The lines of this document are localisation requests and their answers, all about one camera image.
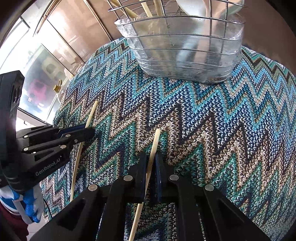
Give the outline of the bamboo chopstick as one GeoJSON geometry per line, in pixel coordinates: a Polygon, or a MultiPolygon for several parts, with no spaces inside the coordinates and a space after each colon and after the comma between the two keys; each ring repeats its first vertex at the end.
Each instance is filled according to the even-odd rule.
{"type": "Polygon", "coordinates": [[[151,11],[150,11],[150,9],[149,9],[149,7],[148,7],[146,1],[140,0],[140,3],[141,3],[141,5],[142,5],[142,8],[144,9],[146,15],[147,15],[148,17],[152,17],[152,13],[151,13],[151,11]]]}
{"type": "Polygon", "coordinates": [[[154,6],[156,9],[157,16],[164,16],[164,8],[163,8],[163,3],[161,0],[154,0],[154,6]]]}
{"type": "MultiPolygon", "coordinates": [[[[145,197],[145,195],[147,193],[147,189],[148,189],[148,186],[149,186],[149,180],[151,178],[151,173],[152,173],[152,165],[153,165],[154,158],[155,158],[155,155],[156,155],[156,152],[157,152],[160,134],[161,134],[161,130],[159,128],[156,129],[155,134],[154,134],[154,140],[153,140],[151,152],[150,152],[150,155],[149,155],[149,161],[148,161],[148,165],[147,165],[146,176],[145,176],[144,197],[145,197]]],[[[135,212],[135,216],[134,216],[134,220],[133,220],[133,224],[132,224],[132,229],[131,229],[129,239],[128,239],[129,241],[134,241],[135,233],[137,231],[137,227],[138,227],[138,223],[139,223],[139,220],[140,220],[140,215],[142,213],[143,206],[144,206],[144,202],[137,205],[137,210],[135,212]]]]}
{"type": "MultiPolygon", "coordinates": [[[[88,128],[90,126],[90,123],[91,123],[93,114],[95,113],[95,109],[97,108],[97,105],[98,105],[98,101],[96,100],[94,102],[94,104],[92,106],[92,109],[91,109],[91,112],[90,112],[90,114],[88,116],[85,128],[88,128]]],[[[76,176],[77,176],[77,172],[78,172],[78,166],[79,166],[83,146],[84,146],[84,142],[81,142],[79,144],[78,152],[77,152],[76,159],[75,159],[74,172],[73,172],[72,182],[71,182],[70,202],[72,202],[72,200],[74,199],[76,176]]]]}
{"type": "Polygon", "coordinates": [[[138,14],[130,10],[128,7],[122,6],[118,0],[110,0],[110,3],[114,6],[115,10],[121,10],[127,17],[131,19],[136,19],[139,17],[138,14]]]}

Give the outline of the pink ceramic spoon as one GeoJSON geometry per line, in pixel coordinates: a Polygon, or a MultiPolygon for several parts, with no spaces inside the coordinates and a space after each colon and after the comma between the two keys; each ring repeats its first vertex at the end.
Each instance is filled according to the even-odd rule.
{"type": "Polygon", "coordinates": [[[211,1],[212,17],[227,19],[229,15],[239,12],[244,7],[245,0],[211,1]]]}

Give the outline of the white plastic stool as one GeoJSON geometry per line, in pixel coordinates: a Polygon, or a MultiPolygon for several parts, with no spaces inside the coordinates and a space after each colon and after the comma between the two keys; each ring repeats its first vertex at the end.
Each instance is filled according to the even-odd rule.
{"type": "Polygon", "coordinates": [[[46,57],[41,64],[42,70],[51,80],[71,80],[74,75],[52,56],[46,57]]]}

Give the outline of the zigzag knitted table cloth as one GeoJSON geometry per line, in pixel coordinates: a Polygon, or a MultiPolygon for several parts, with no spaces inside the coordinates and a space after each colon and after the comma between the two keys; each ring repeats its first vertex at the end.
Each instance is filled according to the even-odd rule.
{"type": "Polygon", "coordinates": [[[241,48],[232,75],[217,85],[147,75],[124,38],[100,47],[70,81],[55,126],[86,123],[93,140],[81,154],[76,183],[70,161],[41,182],[46,221],[88,185],[126,175],[140,152],[158,150],[175,173],[210,183],[271,240],[295,222],[295,76],[285,66],[241,48]]]}

